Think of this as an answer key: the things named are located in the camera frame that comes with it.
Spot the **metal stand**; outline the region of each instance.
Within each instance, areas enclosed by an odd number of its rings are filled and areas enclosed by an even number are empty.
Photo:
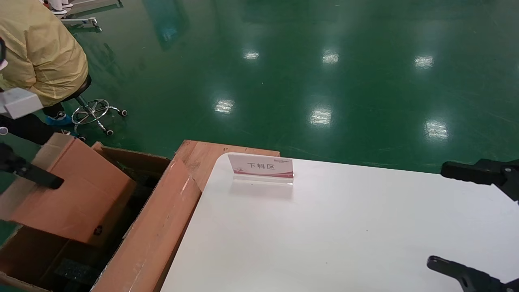
[[[72,123],[75,124],[74,131],[76,134],[78,133],[77,127],[79,125],[86,125],[96,122],[106,135],[111,136],[114,134],[114,131],[106,129],[101,121],[99,121],[99,119],[107,114],[109,110],[116,111],[120,116],[128,115],[126,110],[120,110],[116,107],[111,107],[108,101],[104,99],[94,99],[87,102],[80,95],[76,97],[76,100],[79,103],[79,107],[72,114]]]
[[[89,18],[65,18],[61,19],[61,22],[65,25],[74,25],[74,24],[88,24],[93,26],[94,28],[98,29],[99,32],[102,32],[103,30],[99,27],[97,23],[97,19],[95,17],[89,17]]]
[[[83,16],[85,15],[85,11],[108,8],[108,6],[113,6],[112,8],[122,8],[122,2],[120,0],[74,0],[72,4],[74,4],[74,7],[65,9],[68,12],[66,15],[57,16],[61,19],[61,22],[65,25],[86,24],[96,28],[98,32],[102,32],[103,30],[99,27],[95,17],[73,17]]]

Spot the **cardboard box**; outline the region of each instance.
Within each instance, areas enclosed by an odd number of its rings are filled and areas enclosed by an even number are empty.
[[[0,196],[0,219],[102,245],[135,181],[82,141],[54,134],[32,163],[65,180],[57,190],[17,178]]]
[[[105,147],[99,142],[92,150],[134,180],[150,177],[158,181],[170,163],[165,157]],[[110,216],[115,228],[104,233],[103,245],[97,246],[19,226],[0,246],[0,284],[29,292],[62,291],[71,283],[83,289],[91,287],[104,268],[99,262],[106,264],[112,257],[139,211],[128,214],[127,205],[122,216]]]
[[[101,268],[93,292],[160,291],[218,157],[226,152],[280,156],[277,151],[190,140],[182,143],[171,161],[105,147],[98,142],[92,148],[134,180],[140,181],[143,176],[160,178],[131,227],[120,236],[122,239],[118,237],[121,243],[107,265]],[[62,263],[72,259],[89,264],[87,259],[97,255],[92,246],[70,240],[64,243],[55,235],[22,229],[0,247],[0,283],[29,292],[58,292],[61,289],[56,283],[59,284],[57,277],[62,278],[59,269]],[[40,244],[29,244],[34,241]],[[32,251],[26,251],[26,257],[22,257],[24,250]],[[33,269],[24,271],[31,259],[35,261]]]

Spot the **yellow jacket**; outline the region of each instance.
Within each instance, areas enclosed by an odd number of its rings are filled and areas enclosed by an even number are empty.
[[[87,78],[85,52],[39,0],[0,0],[0,37],[7,47],[5,81],[37,94],[45,107],[70,96]]]

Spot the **white table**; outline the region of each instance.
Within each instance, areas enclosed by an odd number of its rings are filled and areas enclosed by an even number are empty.
[[[216,162],[163,292],[461,292],[431,255],[519,276],[519,206],[495,186],[294,160],[293,186]]]

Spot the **chrome stool base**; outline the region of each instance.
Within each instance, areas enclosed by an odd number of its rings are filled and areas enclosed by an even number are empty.
[[[120,110],[116,107],[111,107],[108,101],[104,99],[94,99],[90,101],[85,101],[83,97],[76,97],[77,102],[79,103],[79,107],[72,114],[72,123],[74,123],[74,132],[77,134],[77,127],[79,125],[86,125],[93,122],[97,122],[97,125],[103,130],[103,132],[111,136],[114,134],[114,131],[108,130],[105,126],[99,121],[105,114],[107,114],[110,110],[114,110],[120,116],[127,116],[128,112],[126,110]]]

